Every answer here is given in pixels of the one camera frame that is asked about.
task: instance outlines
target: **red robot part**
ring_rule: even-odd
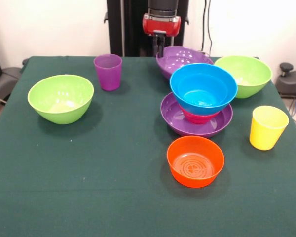
[[[165,36],[177,36],[180,30],[181,17],[173,18],[157,18],[149,16],[146,13],[143,17],[143,29],[147,35],[155,35],[158,33],[165,34]]]

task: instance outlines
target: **white wall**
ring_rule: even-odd
[[[32,55],[99,55],[110,51],[106,0],[0,0],[0,62],[20,66]],[[190,0],[184,46],[201,48],[204,0]],[[296,68],[296,0],[212,0],[213,56],[258,56],[273,69]]]
[[[110,52],[106,0],[0,0],[0,63]]]
[[[190,0],[186,47],[201,49],[204,0]],[[296,0],[212,0],[210,31],[212,56],[258,56],[280,73],[281,62],[296,69]],[[209,50],[206,34],[205,51]]]

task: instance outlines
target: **blue bowl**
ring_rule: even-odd
[[[204,63],[177,69],[170,78],[170,87],[177,102],[196,115],[211,115],[222,110],[238,91],[230,73]]]

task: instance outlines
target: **purple scalloped bowl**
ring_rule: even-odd
[[[201,52],[181,46],[166,47],[163,57],[156,56],[157,64],[161,73],[166,79],[170,80],[172,73],[180,67],[191,63],[214,64],[213,61]]]
[[[164,97],[160,109],[163,119],[181,136],[212,137],[229,125],[233,115],[232,107],[228,104],[206,124],[194,124],[185,118],[172,92]]]

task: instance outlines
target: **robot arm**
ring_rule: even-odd
[[[143,28],[153,36],[153,54],[163,57],[165,37],[179,33],[181,18],[177,16],[179,0],[148,0],[148,13],[143,18]]]

